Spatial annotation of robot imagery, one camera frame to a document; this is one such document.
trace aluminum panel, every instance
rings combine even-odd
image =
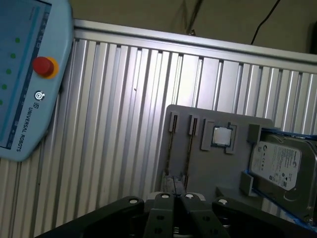
[[[118,198],[146,198],[170,104],[317,131],[311,56],[78,22],[47,137],[23,163],[0,160],[1,237],[33,237]]]

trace screw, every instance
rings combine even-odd
[[[190,33],[189,33],[189,35],[190,35],[190,36],[196,36],[196,32],[195,32],[195,30],[194,30],[194,29],[193,29],[193,30],[191,30],[191,31],[190,31]]]
[[[179,234],[179,227],[174,227],[174,234]]]
[[[192,194],[186,194],[185,197],[192,199],[194,196]]]
[[[312,226],[314,225],[314,220],[308,216],[304,218],[304,221]]]
[[[137,199],[131,199],[129,202],[130,202],[131,204],[135,204],[135,203],[138,202],[138,200],[137,200]]]
[[[220,200],[218,200],[218,202],[220,202],[223,205],[226,205],[228,203],[228,201],[225,199],[220,199]]]

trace hard drive label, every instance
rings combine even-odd
[[[251,172],[289,191],[296,185],[301,152],[260,141],[253,149]]]

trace emergency stop button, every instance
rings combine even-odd
[[[54,72],[54,63],[46,57],[35,58],[32,65],[34,71],[42,77],[49,77]]]

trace black cable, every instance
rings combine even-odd
[[[272,15],[272,13],[274,12],[274,10],[276,9],[277,5],[279,4],[281,0],[277,0],[276,3],[274,4],[273,8],[271,9],[271,11],[268,13],[268,15],[266,16],[266,18],[259,24],[259,26],[257,27],[257,30],[254,34],[254,37],[252,39],[252,42],[251,42],[251,45],[253,45],[254,43],[254,40],[256,39],[257,37],[257,34],[259,32],[259,29],[261,28],[261,26],[269,19],[269,17]]]
[[[309,50],[309,53],[317,55],[317,22],[314,24],[311,39],[312,41],[311,41],[311,48]]]
[[[187,29],[186,29],[186,34],[189,35],[189,33],[191,32],[192,28],[193,28],[193,25],[195,23],[195,20],[196,20],[196,17],[197,17],[197,14],[200,10],[200,7],[202,6],[202,3],[203,3],[204,0],[197,0],[196,2],[196,5],[194,7],[194,10],[193,10],[193,13],[192,13],[192,16],[190,18],[190,22],[187,26]]]

